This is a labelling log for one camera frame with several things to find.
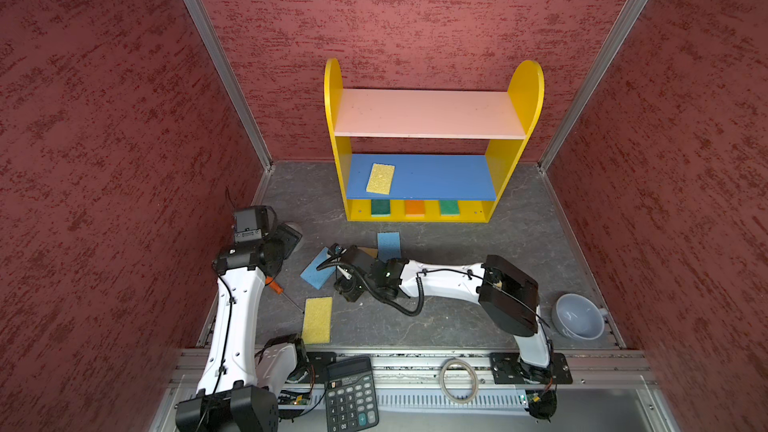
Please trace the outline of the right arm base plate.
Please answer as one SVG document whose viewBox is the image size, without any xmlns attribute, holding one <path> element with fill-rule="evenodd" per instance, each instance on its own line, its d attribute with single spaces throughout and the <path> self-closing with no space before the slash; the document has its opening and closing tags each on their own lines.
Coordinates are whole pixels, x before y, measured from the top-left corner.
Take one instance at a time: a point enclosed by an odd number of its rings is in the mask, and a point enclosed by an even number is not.
<svg viewBox="0 0 768 432">
<path fill-rule="evenodd" d="M 497 385 L 571 385 L 573 377 L 566 357 L 553 353 L 546 368 L 525 365 L 517 352 L 497 352 L 489 355 L 490 369 Z"/>
</svg>

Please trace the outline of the bright green sponge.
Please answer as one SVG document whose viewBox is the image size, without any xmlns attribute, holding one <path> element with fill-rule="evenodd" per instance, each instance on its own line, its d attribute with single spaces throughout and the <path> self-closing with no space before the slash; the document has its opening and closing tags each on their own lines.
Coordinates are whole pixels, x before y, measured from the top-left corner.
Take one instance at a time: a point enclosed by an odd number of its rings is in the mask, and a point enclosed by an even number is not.
<svg viewBox="0 0 768 432">
<path fill-rule="evenodd" d="M 457 200 L 440 200 L 439 209 L 440 215 L 444 217 L 456 217 L 461 214 Z"/>
</svg>

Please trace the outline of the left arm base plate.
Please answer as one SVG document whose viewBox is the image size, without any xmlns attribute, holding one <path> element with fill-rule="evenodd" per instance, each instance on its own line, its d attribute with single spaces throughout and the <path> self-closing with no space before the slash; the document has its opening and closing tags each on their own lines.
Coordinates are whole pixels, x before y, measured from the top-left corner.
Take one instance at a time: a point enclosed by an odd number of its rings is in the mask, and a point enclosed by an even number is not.
<svg viewBox="0 0 768 432">
<path fill-rule="evenodd" d="M 327 366 L 336 361 L 335 352 L 297 352 L 296 368 L 288 375 L 287 384 L 311 385 L 325 382 Z"/>
</svg>

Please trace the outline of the tan yellow sponge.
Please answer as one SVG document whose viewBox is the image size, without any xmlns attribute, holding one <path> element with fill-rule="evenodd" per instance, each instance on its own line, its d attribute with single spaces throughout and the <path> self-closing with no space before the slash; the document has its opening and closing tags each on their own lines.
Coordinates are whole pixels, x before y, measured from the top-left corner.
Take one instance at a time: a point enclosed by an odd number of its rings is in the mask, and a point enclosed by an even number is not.
<svg viewBox="0 0 768 432">
<path fill-rule="evenodd" d="M 372 258 L 378 257 L 378 250 L 370 247 L 358 247 L 358 249 Z"/>
</svg>

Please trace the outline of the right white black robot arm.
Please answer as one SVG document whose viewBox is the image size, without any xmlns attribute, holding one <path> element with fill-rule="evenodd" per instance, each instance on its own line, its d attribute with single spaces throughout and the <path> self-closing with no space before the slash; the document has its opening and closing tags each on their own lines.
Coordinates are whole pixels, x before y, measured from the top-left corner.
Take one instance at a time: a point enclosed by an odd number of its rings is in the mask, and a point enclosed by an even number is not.
<svg viewBox="0 0 768 432">
<path fill-rule="evenodd" d="M 469 265 L 436 265 L 404 258 L 383 261 L 356 246 L 332 246 L 317 266 L 339 273 L 334 289 L 349 302 L 368 293 L 399 313 L 419 315 L 428 297 L 478 305 L 518 347 L 517 373 L 529 384 L 554 384 L 554 352 L 541 316 L 538 282 L 498 255 Z"/>
</svg>

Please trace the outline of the orange sponge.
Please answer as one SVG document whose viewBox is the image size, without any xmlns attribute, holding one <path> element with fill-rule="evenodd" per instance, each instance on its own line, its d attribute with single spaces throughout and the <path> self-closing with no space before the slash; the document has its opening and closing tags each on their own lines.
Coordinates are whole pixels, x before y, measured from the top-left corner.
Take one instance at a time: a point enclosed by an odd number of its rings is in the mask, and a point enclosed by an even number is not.
<svg viewBox="0 0 768 432">
<path fill-rule="evenodd" d="M 404 211 L 406 217 L 423 217 L 426 214 L 425 202 L 421 200 L 405 200 Z"/>
</svg>

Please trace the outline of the dark green scouring sponge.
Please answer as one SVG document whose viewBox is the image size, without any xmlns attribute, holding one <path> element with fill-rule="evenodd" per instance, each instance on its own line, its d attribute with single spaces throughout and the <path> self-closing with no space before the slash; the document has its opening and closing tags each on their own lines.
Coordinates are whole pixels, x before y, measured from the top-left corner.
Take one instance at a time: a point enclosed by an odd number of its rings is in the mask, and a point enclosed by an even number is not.
<svg viewBox="0 0 768 432">
<path fill-rule="evenodd" d="M 371 215 L 373 217 L 386 217 L 391 215 L 391 205 L 389 200 L 372 200 Z"/>
</svg>

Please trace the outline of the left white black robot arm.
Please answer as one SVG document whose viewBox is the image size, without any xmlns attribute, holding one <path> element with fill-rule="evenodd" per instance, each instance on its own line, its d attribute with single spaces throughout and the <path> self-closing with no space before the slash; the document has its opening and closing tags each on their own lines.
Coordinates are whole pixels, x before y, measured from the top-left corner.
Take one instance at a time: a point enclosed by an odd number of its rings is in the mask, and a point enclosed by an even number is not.
<svg viewBox="0 0 768 432">
<path fill-rule="evenodd" d="M 213 260 L 217 318 L 195 396 L 177 405 L 179 431 L 278 429 L 278 396 L 299 365 L 301 340 L 274 339 L 257 351 L 257 313 L 263 292 L 300 241 L 285 224 L 270 233 L 237 232 Z"/>
</svg>

